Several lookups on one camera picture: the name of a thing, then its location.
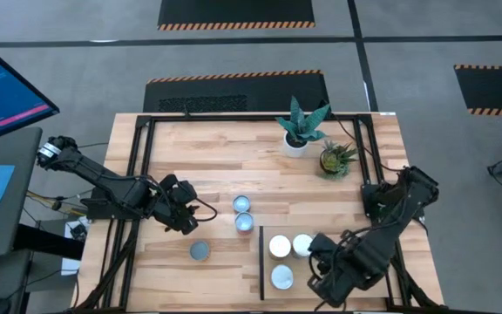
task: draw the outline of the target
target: potted plant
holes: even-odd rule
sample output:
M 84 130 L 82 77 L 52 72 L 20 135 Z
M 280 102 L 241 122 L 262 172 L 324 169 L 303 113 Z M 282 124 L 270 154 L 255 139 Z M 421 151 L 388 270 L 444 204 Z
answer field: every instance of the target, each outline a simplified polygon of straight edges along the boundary
M 318 108 L 313 111 L 307 118 L 300 108 L 297 99 L 292 96 L 290 104 L 290 121 L 286 121 L 281 117 L 276 120 L 286 129 L 283 138 L 283 152 L 289 157 L 301 157 L 305 153 L 305 149 L 310 141 L 320 140 L 325 137 L 325 133 L 316 131 L 316 128 L 324 120 L 330 105 Z
M 331 140 L 324 141 L 324 150 L 319 163 L 327 179 L 342 179 L 349 172 L 349 164 L 356 161 L 352 158 L 357 154 L 357 149 L 349 149 L 350 143 L 344 146 L 337 145 Z

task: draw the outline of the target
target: desk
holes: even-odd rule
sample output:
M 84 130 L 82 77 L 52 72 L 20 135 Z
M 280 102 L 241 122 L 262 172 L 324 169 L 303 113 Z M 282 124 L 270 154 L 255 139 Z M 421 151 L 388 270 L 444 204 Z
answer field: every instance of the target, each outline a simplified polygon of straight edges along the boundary
M 116 115 L 105 166 L 119 174 L 127 170 L 137 115 Z M 383 163 L 389 167 L 406 165 L 397 117 L 374 113 L 372 119 Z M 343 124 L 353 132 L 350 122 Z M 141 222 L 128 310 L 312 311 L 320 301 L 317 298 L 260 300 L 258 226 L 303 226 L 335 232 L 369 225 L 359 192 L 363 184 L 359 163 L 352 164 L 343 181 L 321 179 L 316 173 L 322 142 L 311 143 L 304 158 L 285 157 L 280 152 L 284 131 L 274 121 L 158 122 L 155 128 L 148 173 L 158 180 L 170 173 L 190 180 L 200 198 L 210 202 L 220 214 L 187 236 L 164 233 L 165 227 L 154 220 Z M 352 141 L 334 121 L 323 122 L 319 129 L 332 140 Z M 143 148 L 141 142 L 135 173 L 141 168 Z M 396 178 L 391 172 L 384 176 L 390 181 Z M 234 228 L 232 200 L 240 194 L 251 200 L 256 226 L 251 235 L 238 235 Z M 205 209 L 197 214 L 198 218 L 209 215 Z M 98 283 L 107 228 L 108 221 L 91 225 L 78 275 L 81 299 Z M 204 263 L 188 256 L 189 245 L 197 239 L 204 239 L 211 246 L 210 258 Z M 424 230 L 411 223 L 402 234 L 401 243 L 408 271 L 429 297 L 442 303 Z M 112 304 L 119 300 L 122 278 L 120 271 Z M 392 271 L 390 279 L 393 296 L 397 297 Z M 348 299 L 348 310 L 383 310 L 383 298 L 387 296 L 384 289 L 363 291 Z

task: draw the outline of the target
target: small cup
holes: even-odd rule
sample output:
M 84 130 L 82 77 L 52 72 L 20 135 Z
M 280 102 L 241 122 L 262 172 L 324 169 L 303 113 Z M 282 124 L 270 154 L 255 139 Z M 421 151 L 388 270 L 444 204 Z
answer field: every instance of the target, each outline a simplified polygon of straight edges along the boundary
M 248 235 L 253 232 L 254 219 L 249 213 L 239 213 L 235 217 L 235 228 L 240 235 Z
M 247 213 L 251 207 L 251 202 L 245 195 L 239 195 L 234 199 L 233 206 L 237 213 Z
M 278 290 L 290 289 L 294 284 L 294 272 L 286 265 L 277 265 L 272 269 L 270 282 Z
M 284 235 L 275 235 L 268 243 L 268 253 L 276 261 L 280 261 L 288 256 L 291 250 L 292 244 L 290 244 L 288 238 Z
M 206 261 L 210 256 L 210 248 L 208 248 L 208 244 L 204 241 L 197 241 L 191 244 L 191 248 L 189 248 L 189 255 L 195 261 Z
M 313 238 L 311 235 L 296 235 L 294 241 L 292 241 L 292 255 L 295 258 L 304 258 L 311 255 L 311 252 L 308 249 L 312 241 Z

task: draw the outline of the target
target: floor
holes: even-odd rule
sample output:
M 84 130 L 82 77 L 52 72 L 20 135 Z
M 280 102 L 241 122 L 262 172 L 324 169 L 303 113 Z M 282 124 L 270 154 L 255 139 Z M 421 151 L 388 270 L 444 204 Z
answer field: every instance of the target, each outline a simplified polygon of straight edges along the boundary
M 140 112 L 148 79 L 323 70 L 336 110 L 396 112 L 410 163 L 440 183 L 440 199 L 426 209 L 426 221 L 445 302 L 502 312 L 502 187 L 485 170 L 502 159 L 502 117 L 469 115 L 453 71 L 455 64 L 502 65 L 502 1 L 356 0 L 352 14 L 349 3 L 313 0 L 314 29 L 158 32 L 160 0 L 0 0 L 0 56 L 61 108 L 38 123 L 43 137 L 65 134 L 82 144 L 107 141 L 115 113 Z M 359 35 L 355 14 L 365 54 L 350 40 Z M 281 37 L 296 40 L 166 41 Z M 381 37 L 387 39 L 376 43 Z M 84 153 L 102 161 L 105 146 Z M 72 175 L 39 169 L 31 181 L 31 190 L 44 195 L 89 187 Z M 27 208 L 37 219 L 60 218 L 35 203 Z M 29 312 L 60 311 L 71 292 L 33 294 Z

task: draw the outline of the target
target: white pot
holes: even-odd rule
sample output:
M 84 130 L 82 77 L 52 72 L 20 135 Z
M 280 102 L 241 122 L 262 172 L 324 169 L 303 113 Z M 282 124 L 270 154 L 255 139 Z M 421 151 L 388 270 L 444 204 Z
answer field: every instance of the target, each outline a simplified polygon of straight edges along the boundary
M 288 156 L 292 158 L 299 158 L 302 157 L 303 154 L 305 154 L 305 150 L 309 146 L 309 142 L 306 142 L 304 146 L 295 148 L 292 147 L 288 144 L 286 141 L 286 135 L 288 134 L 288 131 L 284 134 L 284 137 L 282 138 L 282 141 L 284 142 L 284 145 L 282 146 L 282 151 Z

